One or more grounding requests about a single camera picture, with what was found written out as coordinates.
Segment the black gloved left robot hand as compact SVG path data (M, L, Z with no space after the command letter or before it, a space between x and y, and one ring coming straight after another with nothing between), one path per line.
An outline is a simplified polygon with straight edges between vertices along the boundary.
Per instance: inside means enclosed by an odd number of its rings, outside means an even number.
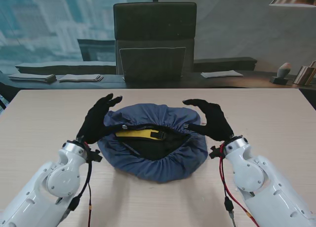
M101 138L122 129L122 125L104 125L104 117L109 109L122 101L122 96L113 98L113 93L99 99L85 116L76 139L87 144L94 144Z

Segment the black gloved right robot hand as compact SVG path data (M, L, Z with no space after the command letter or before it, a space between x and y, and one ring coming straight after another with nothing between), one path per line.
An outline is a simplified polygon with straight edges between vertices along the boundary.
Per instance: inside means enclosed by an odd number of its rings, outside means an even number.
M206 118L205 125L184 124L184 127L190 131L208 136L215 141L227 141L234 136L234 132L228 124L221 107L215 103L209 103L202 99L184 100L183 104L198 107Z

